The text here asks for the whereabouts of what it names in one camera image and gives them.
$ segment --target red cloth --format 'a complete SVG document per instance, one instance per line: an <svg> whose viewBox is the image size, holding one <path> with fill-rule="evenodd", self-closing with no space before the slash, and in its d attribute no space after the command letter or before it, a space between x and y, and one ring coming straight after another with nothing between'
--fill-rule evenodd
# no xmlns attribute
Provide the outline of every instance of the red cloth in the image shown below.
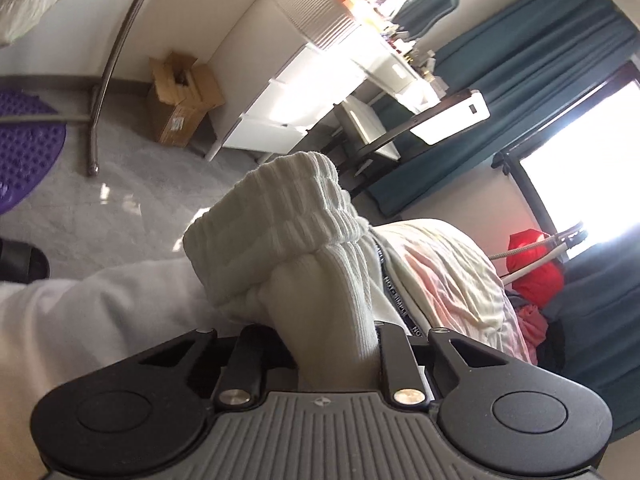
<svg viewBox="0 0 640 480"><path fill-rule="evenodd" d="M536 348L546 338L548 323L535 305L525 305L519 308L516 311L516 316L518 317L518 326L524 337L524 342L527 344L529 358L533 364L537 365Z"/></svg>
<svg viewBox="0 0 640 480"><path fill-rule="evenodd" d="M527 229L509 238L509 250L524 247L547 238L548 234L536 229ZM549 252L546 245L540 245L513 256L507 257L507 270L511 274L527 265L539 260ZM513 290L523 295L526 300L543 308L548 301L564 287L564 276L555 260L532 270L529 274L515 280L511 286Z"/></svg>

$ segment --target window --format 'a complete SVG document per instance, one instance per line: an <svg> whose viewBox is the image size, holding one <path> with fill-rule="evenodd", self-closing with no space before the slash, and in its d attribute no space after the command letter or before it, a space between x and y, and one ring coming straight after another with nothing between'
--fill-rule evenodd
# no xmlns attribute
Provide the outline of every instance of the window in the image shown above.
<svg viewBox="0 0 640 480"><path fill-rule="evenodd" d="M626 64L494 159L511 171L543 230L584 222L589 236L569 256L640 222L639 81Z"/></svg>

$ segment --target vanity table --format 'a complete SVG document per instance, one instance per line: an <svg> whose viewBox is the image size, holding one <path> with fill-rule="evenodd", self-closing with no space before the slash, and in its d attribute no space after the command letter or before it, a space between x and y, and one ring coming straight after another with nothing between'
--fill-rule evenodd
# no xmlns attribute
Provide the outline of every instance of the vanity table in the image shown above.
<svg viewBox="0 0 640 480"><path fill-rule="evenodd" d="M223 146L288 153L365 79L417 114L435 90L340 0L256 0L208 65L226 104L210 111Z"/></svg>

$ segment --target black slipper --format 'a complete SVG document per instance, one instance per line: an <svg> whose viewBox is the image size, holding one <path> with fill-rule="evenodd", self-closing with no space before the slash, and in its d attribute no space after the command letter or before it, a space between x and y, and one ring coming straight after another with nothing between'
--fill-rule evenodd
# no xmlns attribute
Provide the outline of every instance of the black slipper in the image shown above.
<svg viewBox="0 0 640 480"><path fill-rule="evenodd" d="M49 277L49 261L37 247L0 238L0 282L31 283Z"/></svg>

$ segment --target white label on box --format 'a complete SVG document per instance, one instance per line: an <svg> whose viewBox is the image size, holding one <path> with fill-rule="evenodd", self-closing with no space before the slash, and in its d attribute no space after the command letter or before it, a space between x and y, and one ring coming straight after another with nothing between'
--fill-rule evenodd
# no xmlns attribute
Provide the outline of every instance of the white label on box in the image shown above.
<svg viewBox="0 0 640 480"><path fill-rule="evenodd" d="M176 132L184 126L184 117L174 117L171 119L171 131Z"/></svg>

